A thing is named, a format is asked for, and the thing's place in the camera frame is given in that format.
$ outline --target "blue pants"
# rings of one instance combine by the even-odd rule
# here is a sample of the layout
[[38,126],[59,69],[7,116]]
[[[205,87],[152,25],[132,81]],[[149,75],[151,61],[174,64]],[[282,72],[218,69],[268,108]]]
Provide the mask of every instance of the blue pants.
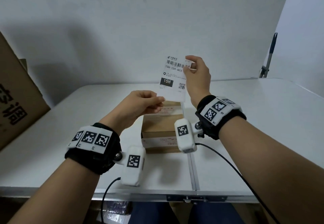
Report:
[[[169,203],[133,202],[128,224],[179,223]],[[188,224],[244,224],[230,203],[198,203],[191,209]]]

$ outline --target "white wall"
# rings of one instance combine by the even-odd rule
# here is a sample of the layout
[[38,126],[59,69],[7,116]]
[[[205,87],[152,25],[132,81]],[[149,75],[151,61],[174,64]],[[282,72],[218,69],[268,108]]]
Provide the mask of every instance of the white wall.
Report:
[[324,97],[324,0],[286,0],[268,77],[291,80]]
[[159,82],[168,55],[258,75],[285,0],[0,0],[0,30],[54,105],[80,86]]

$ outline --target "right hand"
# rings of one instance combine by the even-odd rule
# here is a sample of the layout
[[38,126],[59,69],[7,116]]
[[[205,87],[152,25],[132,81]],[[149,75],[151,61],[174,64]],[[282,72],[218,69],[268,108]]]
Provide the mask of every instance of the right hand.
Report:
[[202,58],[188,55],[186,59],[194,62],[191,66],[194,70],[184,66],[183,72],[187,78],[186,86],[191,98],[191,103],[197,108],[199,102],[207,95],[210,95],[209,85],[211,75]]

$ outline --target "qr code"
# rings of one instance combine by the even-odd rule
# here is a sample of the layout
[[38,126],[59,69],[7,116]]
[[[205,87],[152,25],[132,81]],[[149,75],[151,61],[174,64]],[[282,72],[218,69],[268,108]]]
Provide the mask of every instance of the qr code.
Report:
[[180,89],[184,89],[185,86],[186,86],[185,83],[179,83],[179,88],[180,88]]

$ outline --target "cardboard box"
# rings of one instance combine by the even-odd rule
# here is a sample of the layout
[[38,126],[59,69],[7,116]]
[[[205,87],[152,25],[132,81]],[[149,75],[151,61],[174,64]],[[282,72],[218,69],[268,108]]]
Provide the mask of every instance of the cardboard box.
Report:
[[19,61],[0,33],[0,150],[49,110],[26,60]]
[[181,103],[171,101],[165,101],[159,113],[145,115],[141,137],[146,153],[180,152],[174,123],[182,118]]

